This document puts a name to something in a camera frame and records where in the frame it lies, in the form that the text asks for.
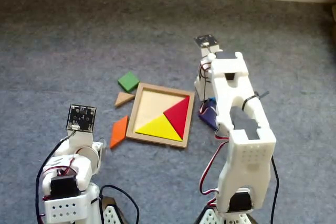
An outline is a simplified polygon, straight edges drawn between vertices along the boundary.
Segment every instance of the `tan triangle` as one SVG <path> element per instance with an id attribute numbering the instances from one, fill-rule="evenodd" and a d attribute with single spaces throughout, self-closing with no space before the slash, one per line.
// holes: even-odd
<path id="1" fill-rule="evenodd" d="M 124 103 L 127 103 L 128 101 L 131 101 L 134 99 L 135 95 L 134 94 L 127 94 L 124 92 L 119 92 L 117 100 L 115 101 L 115 106 L 119 107 L 123 105 Z"/>

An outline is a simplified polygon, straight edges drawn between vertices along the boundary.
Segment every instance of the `black cable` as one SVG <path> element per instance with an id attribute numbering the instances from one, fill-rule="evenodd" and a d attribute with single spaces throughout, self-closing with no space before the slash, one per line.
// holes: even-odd
<path id="1" fill-rule="evenodd" d="M 273 224 L 273 218 L 274 218 L 274 210 L 275 210 L 275 204 L 277 202 L 277 196 L 278 196 L 278 191 L 279 191 L 279 176 L 278 176 L 278 172 L 277 172 L 277 168 L 275 166 L 275 162 L 274 162 L 274 158 L 272 156 L 272 165 L 273 165 L 273 169 L 274 169 L 274 173 L 275 173 L 275 178 L 277 180 L 277 186 L 275 188 L 275 193 L 274 193 L 274 199 L 273 199 L 273 206 L 272 206 L 272 212 L 271 212 L 271 224 Z"/>
<path id="2" fill-rule="evenodd" d="M 36 212 L 36 219 L 37 219 L 37 223 L 38 224 L 43 224 L 41 215 L 40 215 L 40 209 L 39 209 L 39 199 L 38 199 L 38 188 L 39 188 L 39 182 L 40 182 L 40 176 L 42 174 L 43 171 L 43 167 L 47 164 L 47 162 L 49 161 L 49 159 L 51 158 L 51 156 L 53 156 L 53 154 L 55 153 L 55 151 L 58 149 L 58 147 L 65 141 L 68 140 L 70 137 L 72 137 L 75 134 L 76 131 L 73 131 L 70 135 L 62 138 L 59 143 L 55 146 L 54 149 L 52 149 L 52 151 L 49 153 L 49 155 L 47 156 L 47 158 L 44 160 L 44 162 L 41 165 L 40 170 L 37 173 L 36 176 L 36 181 L 35 181 L 35 212 Z"/>
<path id="3" fill-rule="evenodd" d="M 103 205 L 102 205 L 102 200 L 103 200 L 104 196 L 103 196 L 102 192 L 103 192 L 104 188 L 106 188 L 106 187 L 113 188 L 113 189 L 125 194 L 132 201 L 132 203 L 134 204 L 134 206 L 137 210 L 137 213 L 136 213 L 136 216 L 137 216 L 136 218 L 137 219 L 135 221 L 135 224 L 138 224 L 139 223 L 139 217 L 140 217 L 140 211 L 139 211 L 139 207 L 136 204 L 135 200 L 128 193 L 126 193 L 123 189 L 121 189 L 117 186 L 114 186 L 114 185 L 104 185 L 100 188 L 100 191 L 99 191 L 99 198 L 100 198 L 100 200 L 99 200 L 99 211 L 100 211 L 101 223 L 104 223 L 104 213 L 103 213 Z"/>

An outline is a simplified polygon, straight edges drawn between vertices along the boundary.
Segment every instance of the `puzzle piece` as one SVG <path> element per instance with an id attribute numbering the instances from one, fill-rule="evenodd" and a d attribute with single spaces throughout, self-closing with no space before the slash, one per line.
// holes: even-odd
<path id="1" fill-rule="evenodd" d="M 114 148 L 117 144 L 126 138 L 126 129 L 128 123 L 128 115 L 115 122 L 112 129 L 110 148 Z"/>
<path id="2" fill-rule="evenodd" d="M 127 103 L 128 101 L 131 101 L 132 99 L 134 99 L 135 95 L 134 94 L 127 94 L 124 92 L 119 92 L 118 97 L 115 101 L 115 106 L 119 107 L 125 103 Z"/>
<path id="3" fill-rule="evenodd" d="M 167 109 L 163 114 L 167 117 L 168 121 L 172 124 L 180 138 L 183 138 L 185 120 L 187 118 L 189 106 L 189 96 L 184 98 L 181 102 Z"/>
<path id="4" fill-rule="evenodd" d="M 168 121 L 168 119 L 164 114 L 160 115 L 158 118 L 154 119 L 145 126 L 137 129 L 135 132 L 144 135 L 167 138 L 180 142 L 182 141 L 182 139 L 180 138 L 180 136 L 175 131 L 175 129 L 170 124 L 170 122 Z"/>
<path id="5" fill-rule="evenodd" d="M 135 89 L 139 84 L 138 78 L 129 71 L 128 73 L 124 74 L 121 78 L 119 78 L 118 83 L 119 85 L 125 89 L 126 92 L 130 92 Z"/>
<path id="6" fill-rule="evenodd" d="M 198 113 L 198 117 L 212 129 L 216 130 L 216 103 L 213 100 L 208 100 L 204 104 L 203 113 Z"/>

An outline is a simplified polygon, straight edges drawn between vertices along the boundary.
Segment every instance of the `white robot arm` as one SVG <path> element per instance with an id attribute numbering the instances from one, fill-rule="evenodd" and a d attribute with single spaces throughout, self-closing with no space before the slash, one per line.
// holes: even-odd
<path id="1" fill-rule="evenodd" d="M 96 108 L 71 105 L 68 137 L 42 169 L 47 223 L 100 224 L 99 187 L 91 183 L 99 171 L 105 144 L 93 141 Z"/>
<path id="2" fill-rule="evenodd" d="M 252 89 L 243 55 L 224 53 L 211 35 L 196 37 L 195 41 L 202 53 L 196 91 L 203 101 L 215 97 L 218 132 L 229 137 L 215 210 L 219 221 L 245 221 L 245 215 L 261 208 L 265 199 L 276 138 Z M 249 139 L 245 130 L 235 129 L 230 117 L 233 106 L 256 121 L 257 138 Z"/>

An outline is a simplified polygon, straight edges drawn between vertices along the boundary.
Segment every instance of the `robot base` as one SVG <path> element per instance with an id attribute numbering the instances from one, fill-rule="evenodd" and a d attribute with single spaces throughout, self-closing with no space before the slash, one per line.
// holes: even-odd
<path id="1" fill-rule="evenodd" d="M 258 224 L 249 214 L 230 214 L 225 219 L 213 207 L 205 206 L 194 224 Z"/>

